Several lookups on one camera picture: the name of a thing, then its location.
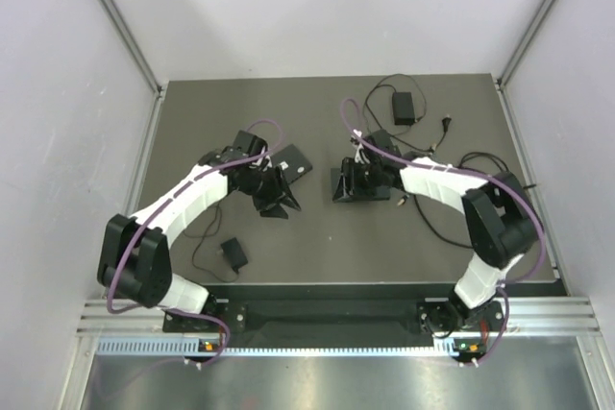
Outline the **black network switch plain top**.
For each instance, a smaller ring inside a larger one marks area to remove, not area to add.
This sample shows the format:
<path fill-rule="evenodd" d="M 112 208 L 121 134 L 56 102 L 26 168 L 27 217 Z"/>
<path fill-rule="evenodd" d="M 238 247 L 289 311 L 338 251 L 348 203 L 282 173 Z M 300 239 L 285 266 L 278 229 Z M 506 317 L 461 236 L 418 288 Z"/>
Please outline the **black network switch plain top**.
<path fill-rule="evenodd" d="M 338 176 L 339 176 L 339 171 L 340 168 L 332 168 L 331 169 L 331 186 L 332 186 L 332 201 L 333 201 L 333 192 L 334 189 L 336 187 L 337 184 L 337 180 L 338 180 Z M 365 189 L 370 189 L 370 188 L 376 188 L 378 186 L 369 186 L 368 184 L 366 184 L 364 181 L 362 180 L 358 180 L 355 176 L 354 176 L 355 182 L 354 182 L 354 190 L 355 190 L 355 197 L 356 200 L 354 202 L 351 203 L 359 203 L 362 201 L 359 201 L 357 199 L 357 196 L 364 191 Z"/>

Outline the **black switch with white label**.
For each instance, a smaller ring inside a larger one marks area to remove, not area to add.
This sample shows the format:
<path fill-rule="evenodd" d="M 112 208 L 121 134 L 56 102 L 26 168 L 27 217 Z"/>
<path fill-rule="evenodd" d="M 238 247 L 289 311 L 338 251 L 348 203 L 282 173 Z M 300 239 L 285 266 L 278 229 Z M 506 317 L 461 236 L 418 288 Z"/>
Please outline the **black switch with white label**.
<path fill-rule="evenodd" d="M 295 145 L 289 144 L 271 156 L 278 184 L 292 184 L 312 171 L 313 165 Z"/>

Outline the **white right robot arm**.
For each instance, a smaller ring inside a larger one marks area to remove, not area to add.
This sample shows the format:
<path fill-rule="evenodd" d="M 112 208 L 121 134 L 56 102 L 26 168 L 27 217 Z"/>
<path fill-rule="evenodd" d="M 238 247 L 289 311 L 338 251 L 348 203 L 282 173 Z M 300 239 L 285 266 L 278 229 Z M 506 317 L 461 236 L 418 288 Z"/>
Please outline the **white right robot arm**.
<path fill-rule="evenodd" d="M 459 212 L 473 251 L 447 301 L 451 328 L 478 323 L 510 269 L 544 231 L 518 179 L 509 172 L 489 176 L 414 154 L 402 156 L 382 131 L 354 130 L 355 154 L 345 157 L 333 194 L 336 201 L 372 197 L 380 188 L 423 196 Z"/>

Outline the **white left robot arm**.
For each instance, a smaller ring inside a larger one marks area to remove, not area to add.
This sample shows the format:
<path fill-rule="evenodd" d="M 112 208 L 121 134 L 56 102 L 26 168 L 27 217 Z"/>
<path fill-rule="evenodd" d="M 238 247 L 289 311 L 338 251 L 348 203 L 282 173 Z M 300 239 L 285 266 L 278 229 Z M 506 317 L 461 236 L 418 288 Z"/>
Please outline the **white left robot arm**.
<path fill-rule="evenodd" d="M 235 191 L 251 197 L 262 217 L 285 219 L 288 210 L 299 209 L 270 153 L 263 138 L 240 131 L 231 145 L 206 153 L 152 204 L 110 218 L 96 276 L 108 295 L 146 308 L 182 311 L 195 328 L 212 327 L 218 308 L 208 289 L 173 272 L 170 250 L 194 220 Z"/>

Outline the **small black power adapter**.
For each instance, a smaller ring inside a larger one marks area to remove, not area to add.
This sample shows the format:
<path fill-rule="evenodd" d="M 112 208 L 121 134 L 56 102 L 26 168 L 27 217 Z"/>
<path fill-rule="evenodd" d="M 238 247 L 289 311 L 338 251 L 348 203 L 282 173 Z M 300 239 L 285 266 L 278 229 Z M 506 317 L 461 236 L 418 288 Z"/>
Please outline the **small black power adapter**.
<path fill-rule="evenodd" d="M 236 274 L 248 264 L 246 253 L 235 237 L 222 242 L 220 248 L 230 268 Z"/>

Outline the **dark grey table mat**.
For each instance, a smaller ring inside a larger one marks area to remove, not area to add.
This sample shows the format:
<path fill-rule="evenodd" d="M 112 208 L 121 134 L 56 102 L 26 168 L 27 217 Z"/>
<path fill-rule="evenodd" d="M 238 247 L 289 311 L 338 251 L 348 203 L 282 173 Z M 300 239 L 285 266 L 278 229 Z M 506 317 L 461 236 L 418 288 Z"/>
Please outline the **dark grey table mat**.
<path fill-rule="evenodd" d="M 435 145 L 436 158 L 456 163 L 480 153 L 474 167 L 492 173 L 491 156 L 514 173 L 519 158 L 493 79 L 488 74 L 395 77 L 388 88 L 378 78 L 329 77 L 219 81 L 173 81 L 166 88 L 156 137 L 141 189 L 149 205 L 184 178 L 210 150 L 232 143 L 246 127 L 268 140 L 295 144 L 313 169 L 292 185 L 301 210 L 287 219 L 262 218 L 249 197 L 234 193 L 201 215 L 171 251 L 174 271 L 204 284 L 234 274 L 220 244 L 236 238 L 248 264 L 240 283 L 453 282 L 471 253 L 463 217 L 423 198 L 336 204 L 331 169 L 353 149 L 341 114 L 347 98 L 368 103 L 377 123 L 393 129 L 390 94 L 412 93 L 422 120 L 406 135 L 408 145 Z"/>

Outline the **long black power adapter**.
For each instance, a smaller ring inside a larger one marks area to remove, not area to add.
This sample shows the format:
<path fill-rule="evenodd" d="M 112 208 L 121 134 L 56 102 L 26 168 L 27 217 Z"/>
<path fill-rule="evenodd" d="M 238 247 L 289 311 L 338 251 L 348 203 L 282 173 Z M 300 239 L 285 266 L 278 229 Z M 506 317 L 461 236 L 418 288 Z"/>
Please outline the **long black power adapter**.
<path fill-rule="evenodd" d="M 394 91 L 391 95 L 391 107 L 395 126 L 410 127 L 416 122 L 411 92 Z"/>

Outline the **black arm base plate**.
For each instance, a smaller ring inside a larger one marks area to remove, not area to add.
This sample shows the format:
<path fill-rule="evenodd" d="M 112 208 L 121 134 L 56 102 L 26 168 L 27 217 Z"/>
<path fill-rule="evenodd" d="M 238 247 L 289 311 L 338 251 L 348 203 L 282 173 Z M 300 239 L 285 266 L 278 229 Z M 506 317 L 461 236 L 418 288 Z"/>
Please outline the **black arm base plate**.
<path fill-rule="evenodd" d="M 252 300 L 209 302 L 231 347 L 413 347 L 452 329 L 443 301 Z"/>

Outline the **aluminium frame rail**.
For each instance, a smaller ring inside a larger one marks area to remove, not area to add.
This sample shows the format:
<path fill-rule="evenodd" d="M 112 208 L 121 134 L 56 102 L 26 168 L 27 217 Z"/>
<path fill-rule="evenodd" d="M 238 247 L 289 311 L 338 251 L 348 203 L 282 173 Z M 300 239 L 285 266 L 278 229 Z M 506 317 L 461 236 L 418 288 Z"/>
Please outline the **aluminium frame rail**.
<path fill-rule="evenodd" d="M 419 335 L 475 333 L 482 326 L 493 332 L 507 324 L 507 334 L 576 336 L 600 331 L 589 300 L 570 297 L 495 299 L 462 321 L 442 299 L 389 300 L 221 300 L 214 314 L 231 332 L 246 334 L 266 326 L 390 327 L 395 333 Z M 81 334 L 213 333 L 211 321 L 138 308 L 114 315 L 104 301 L 86 303 L 77 331 Z"/>

